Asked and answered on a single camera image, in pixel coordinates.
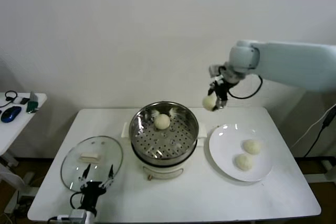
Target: glass lid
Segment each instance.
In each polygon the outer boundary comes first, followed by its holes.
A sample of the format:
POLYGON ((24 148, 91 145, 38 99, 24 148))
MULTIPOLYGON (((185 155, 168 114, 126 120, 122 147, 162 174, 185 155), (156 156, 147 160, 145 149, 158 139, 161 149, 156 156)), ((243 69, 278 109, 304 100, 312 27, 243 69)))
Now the glass lid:
POLYGON ((61 167, 63 184, 72 191, 80 191, 79 177, 90 169, 86 181, 105 182, 113 165, 114 177, 123 160, 119 142, 108 136, 94 136, 83 140, 72 148, 64 158, 61 167))

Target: white plate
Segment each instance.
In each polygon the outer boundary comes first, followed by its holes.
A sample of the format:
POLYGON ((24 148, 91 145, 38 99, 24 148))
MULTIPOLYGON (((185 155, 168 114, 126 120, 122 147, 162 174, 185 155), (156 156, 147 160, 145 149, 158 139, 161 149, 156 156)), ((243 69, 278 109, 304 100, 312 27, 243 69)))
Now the white plate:
POLYGON ((247 182, 259 181, 272 169, 267 142, 256 130, 247 125, 224 124, 218 127, 210 137, 209 149, 218 167, 235 179, 247 182), (258 155, 251 155, 254 159, 253 168, 244 172, 236 167, 235 157, 242 153, 248 154, 243 148, 244 140, 248 139, 258 140, 263 146, 258 155))

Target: table leg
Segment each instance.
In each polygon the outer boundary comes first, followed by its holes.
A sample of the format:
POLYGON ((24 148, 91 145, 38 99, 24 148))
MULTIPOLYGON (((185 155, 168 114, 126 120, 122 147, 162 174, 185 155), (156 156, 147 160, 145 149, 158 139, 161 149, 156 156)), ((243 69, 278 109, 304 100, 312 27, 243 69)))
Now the table leg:
MULTIPOLYGON (((23 178, 25 184, 28 185, 33 177, 34 173, 32 172, 26 173, 26 175, 23 178)), ((30 186, 26 186, 22 190, 16 190, 5 208, 5 213, 12 214, 14 209, 16 208, 17 203, 20 201, 21 197, 35 197, 38 190, 39 187, 30 187, 30 186)))
POLYGON ((22 179, 12 173, 3 164, 0 164, 0 178, 18 190, 23 190, 27 186, 22 179))
POLYGON ((5 152, 1 157, 8 163, 9 167, 17 166, 19 164, 9 151, 5 152))
POLYGON ((308 183, 327 183, 334 182, 336 184, 336 166, 332 167, 329 161, 322 161, 324 167, 328 170, 321 174, 305 174, 308 183))
POLYGON ((5 208, 6 214, 13 213, 17 200, 20 200, 22 196, 35 197, 39 187, 30 187, 29 183, 34 177, 34 173, 28 172, 23 179, 20 179, 17 175, 11 172, 7 167, 0 163, 0 178, 9 183, 11 186, 17 190, 13 194, 9 203, 5 208))

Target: floor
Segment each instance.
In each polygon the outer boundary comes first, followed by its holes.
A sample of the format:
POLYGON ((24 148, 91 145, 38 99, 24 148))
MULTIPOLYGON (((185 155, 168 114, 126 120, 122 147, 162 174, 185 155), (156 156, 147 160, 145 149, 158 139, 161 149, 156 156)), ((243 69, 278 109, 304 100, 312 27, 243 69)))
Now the floor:
MULTIPOLYGON (((39 159, 39 160, 22 160, 20 164, 13 170, 19 176, 23 177, 27 171, 35 172, 35 177, 31 183, 32 186, 39 186, 43 177, 48 172, 51 165, 51 160, 39 159)), ((324 168, 317 161, 298 161, 298 164, 304 174, 307 173, 323 173, 324 168)), ((301 218, 293 220, 282 220, 282 221, 261 221, 257 223, 286 223, 286 224, 332 224, 336 223, 336 186, 334 183, 322 183, 322 184, 310 184, 312 191, 314 192, 317 200, 319 201, 322 214, 317 217, 301 218)), ((0 183, 0 213, 3 213, 7 202, 10 200, 14 193, 14 189, 2 181, 0 183)), ((37 222, 32 222, 27 219, 27 217, 22 218, 11 218, 13 224, 37 224, 37 222)), ((0 224, 5 224, 7 222, 6 217, 0 214, 0 224)))

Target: blue mouse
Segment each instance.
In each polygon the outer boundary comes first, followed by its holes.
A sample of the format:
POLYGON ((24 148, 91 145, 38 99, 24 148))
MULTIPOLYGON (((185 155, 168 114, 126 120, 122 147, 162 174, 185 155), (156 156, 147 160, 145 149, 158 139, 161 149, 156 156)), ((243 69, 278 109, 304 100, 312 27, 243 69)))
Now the blue mouse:
POLYGON ((1 115, 1 121, 4 123, 10 123, 21 112, 22 108, 19 106, 13 106, 4 111, 1 115))

